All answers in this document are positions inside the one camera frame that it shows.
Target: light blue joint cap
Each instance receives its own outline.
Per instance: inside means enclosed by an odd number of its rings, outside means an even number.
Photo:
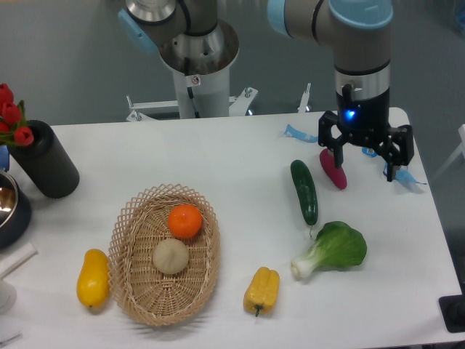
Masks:
[[[359,29],[378,29],[392,19],[391,0],[329,0],[333,15]]]
[[[284,20],[284,5],[286,0],[268,0],[268,23],[271,27],[283,35],[289,36],[286,30],[286,22]]]
[[[123,27],[126,34],[135,45],[145,53],[154,53],[158,51],[157,45],[151,38],[138,26],[138,24],[122,9],[118,13],[119,23]]]

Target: pepper stem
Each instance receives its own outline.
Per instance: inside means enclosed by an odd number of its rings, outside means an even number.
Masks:
[[[255,317],[257,318],[258,315],[259,315],[259,313],[260,313],[260,310],[263,309],[263,305],[258,305],[258,304],[256,304],[256,305],[255,305],[255,309],[256,309]]]

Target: black pot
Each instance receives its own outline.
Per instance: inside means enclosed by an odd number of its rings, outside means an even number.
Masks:
[[[31,204],[15,179],[0,171],[0,249],[13,244],[31,221]]]

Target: white table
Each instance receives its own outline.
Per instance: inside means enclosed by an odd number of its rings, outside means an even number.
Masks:
[[[282,137],[287,124],[316,135],[322,113],[54,127],[81,173],[67,198],[44,198],[16,164],[11,174],[31,199],[33,219],[7,251],[32,241],[39,255],[7,276],[17,303],[0,331],[20,329],[12,348],[374,348],[465,339],[447,332],[438,298],[460,287],[427,185],[389,183],[384,161],[344,146],[348,187],[320,167],[322,148]],[[408,123],[391,109],[391,124]],[[316,182],[320,218],[363,233],[368,254],[347,272],[296,281],[290,260],[310,245],[289,165],[305,161]],[[418,151],[409,166],[426,181]],[[109,302],[90,314],[76,298],[84,253],[107,251],[120,210],[161,183],[182,183],[213,206],[221,231],[217,287],[195,317],[147,328]],[[271,316],[243,310],[260,266],[281,276]]]

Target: sticker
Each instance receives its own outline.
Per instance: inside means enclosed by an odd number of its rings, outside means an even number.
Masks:
[[[384,166],[383,175],[387,177],[387,164]],[[428,183],[419,182],[415,177],[406,169],[398,169],[395,172],[395,180],[399,182],[410,182],[415,184],[427,185]]]
[[[189,75],[186,76],[186,85],[187,87],[196,87],[201,85],[201,76],[200,75]]]
[[[378,154],[371,148],[362,148],[362,153],[370,156],[371,158],[376,158],[378,156]]]
[[[292,137],[296,138],[297,140],[302,140],[307,143],[316,143],[318,141],[318,137],[309,135],[305,132],[299,131],[294,129],[291,125],[288,124],[286,130],[283,133],[284,137]]]

